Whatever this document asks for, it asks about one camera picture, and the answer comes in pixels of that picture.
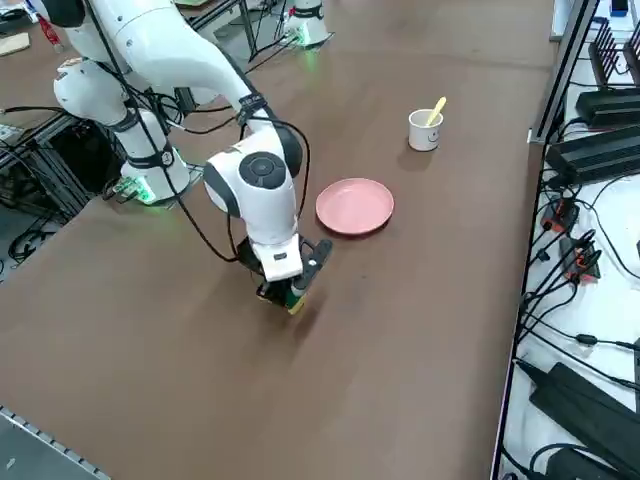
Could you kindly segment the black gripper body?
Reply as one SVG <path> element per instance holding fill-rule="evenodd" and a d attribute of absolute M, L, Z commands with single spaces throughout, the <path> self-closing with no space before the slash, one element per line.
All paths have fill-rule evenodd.
<path fill-rule="evenodd" d="M 309 278 L 311 286 L 329 259 L 332 248 L 330 240 L 312 243 L 299 234 L 284 243 L 271 246 L 260 245 L 246 237 L 237 245 L 237 258 L 243 266 L 262 276 L 265 281 L 285 281 L 290 289 L 291 280 L 298 276 Z"/>

